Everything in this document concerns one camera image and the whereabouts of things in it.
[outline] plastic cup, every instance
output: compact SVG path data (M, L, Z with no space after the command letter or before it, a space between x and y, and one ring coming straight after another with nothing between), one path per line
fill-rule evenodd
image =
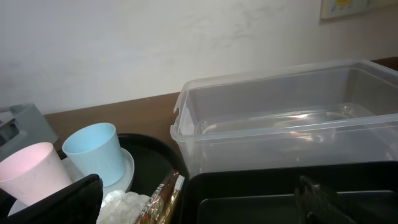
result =
M84 176L98 174L104 187L124 175L124 159L113 124L99 123L80 129L69 136L62 150Z
M49 142L25 147L0 162L0 188L32 205L72 184Z

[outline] plate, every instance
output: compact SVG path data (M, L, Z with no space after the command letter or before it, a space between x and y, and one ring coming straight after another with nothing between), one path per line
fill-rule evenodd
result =
M103 199L105 196L114 190L123 190L125 192L130 191L132 178L134 176L134 159L132 158L130 152L122 149L122 154L124 157L124 168L126 169L124 175L120 180L118 180L113 185L103 188ZM84 177L84 175L80 172L79 169L73 164L73 162L67 157L62 160L63 166L65 166L65 170L69 174L72 182L76 182ZM14 205L11 207L8 216L17 213L23 209L27 208L27 205L22 203L20 200L16 200Z

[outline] crumpled tissue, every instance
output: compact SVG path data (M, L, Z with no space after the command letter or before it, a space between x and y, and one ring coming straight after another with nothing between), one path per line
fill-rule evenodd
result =
M149 200L146 195L115 190L106 195L101 204L97 224L131 224Z

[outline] blue cup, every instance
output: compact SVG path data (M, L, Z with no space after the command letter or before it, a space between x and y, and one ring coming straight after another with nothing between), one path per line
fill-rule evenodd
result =
M98 174L104 187L124 175L124 159L113 124L99 123L80 129L63 143L62 151L84 176Z

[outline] yellow label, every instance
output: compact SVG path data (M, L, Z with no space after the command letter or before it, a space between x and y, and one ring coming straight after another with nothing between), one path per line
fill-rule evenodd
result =
M349 4L351 3L353 0L336 0L336 5L342 5L342 4Z

